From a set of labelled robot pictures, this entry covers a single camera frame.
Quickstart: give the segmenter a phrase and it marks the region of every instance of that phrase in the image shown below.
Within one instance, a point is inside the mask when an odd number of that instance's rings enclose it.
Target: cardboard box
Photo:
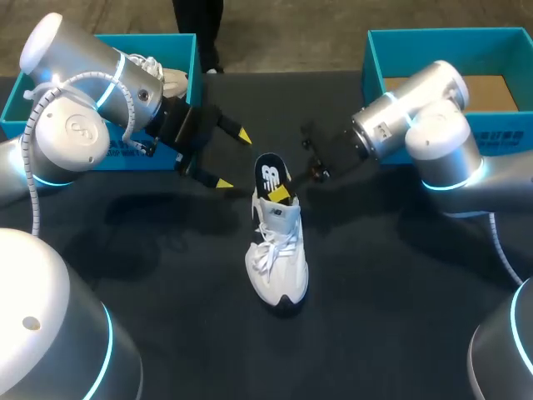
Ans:
[[[435,60],[465,77],[466,118],[484,155],[533,148],[533,41],[520,27],[369,31],[362,90],[371,103]],[[405,149],[384,163],[409,163]]]
[[[165,68],[180,69],[188,73],[187,102],[202,104],[202,69],[197,53],[196,36],[191,34],[162,35],[97,35],[109,46],[126,54],[137,53],[152,56]],[[7,138],[21,134],[31,112],[32,103],[22,94],[34,87],[32,79],[23,73],[18,75],[6,107],[0,117],[0,125]],[[167,146],[157,147],[153,157],[146,157],[122,142],[123,128],[107,122],[111,146],[107,157],[95,168],[100,171],[156,171],[173,170],[177,153]],[[144,131],[135,132],[134,140],[151,143],[152,137]]]

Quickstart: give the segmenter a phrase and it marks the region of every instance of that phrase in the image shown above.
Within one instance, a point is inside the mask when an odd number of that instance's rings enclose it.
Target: shoelace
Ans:
[[[141,54],[130,54],[127,57],[144,71],[163,82],[163,67],[154,57],[146,58]]]
[[[262,222],[259,225],[259,232],[265,241],[257,246],[256,254],[252,260],[253,268],[260,274],[268,273],[268,280],[270,281],[272,266],[277,258],[290,257],[296,252],[299,224],[297,222],[287,235],[280,235],[267,229],[265,223]]]

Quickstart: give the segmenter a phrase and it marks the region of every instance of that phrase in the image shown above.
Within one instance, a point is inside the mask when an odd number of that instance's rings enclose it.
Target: black table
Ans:
[[[207,96],[299,174],[300,125],[342,125],[361,106],[359,82],[357,72],[215,76]],[[6,97],[13,80],[0,83]],[[291,319],[263,308],[248,281],[249,199],[172,172],[89,173],[42,200],[42,239],[131,333],[145,399],[472,399],[468,343],[513,288],[485,220],[438,215],[411,167],[369,164],[299,196],[311,280]],[[2,210],[0,225],[28,230],[28,204]],[[500,219],[524,273],[531,218]]]

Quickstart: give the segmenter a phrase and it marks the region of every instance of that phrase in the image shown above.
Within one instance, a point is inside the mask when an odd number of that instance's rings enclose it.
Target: blue crate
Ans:
[[[510,154],[533,148],[533,41],[521,27],[369,31],[363,61],[366,105],[385,91],[384,78],[409,77],[435,60],[462,75],[501,75],[518,112],[467,112],[481,153]],[[384,163],[409,163],[405,149]]]
[[[199,106],[202,103],[202,69],[197,52],[196,36],[191,34],[154,35],[97,35],[109,46],[127,54],[138,53],[152,56],[165,68],[180,69],[189,75],[187,102]],[[0,117],[0,125],[7,138],[14,138],[24,130],[31,111],[31,102],[22,94],[33,89],[32,79],[22,72],[11,91],[6,107]],[[161,171],[174,169],[177,153],[160,145],[153,157],[146,157],[132,150],[122,142],[123,128],[107,123],[111,136],[111,147],[107,157],[95,168],[100,171]],[[136,132],[132,138],[152,142],[144,131]]]

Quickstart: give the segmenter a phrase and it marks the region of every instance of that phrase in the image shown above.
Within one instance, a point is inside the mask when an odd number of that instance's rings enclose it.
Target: black pants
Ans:
[[[218,67],[215,49],[224,0],[172,0],[180,33],[195,33],[202,70]]]

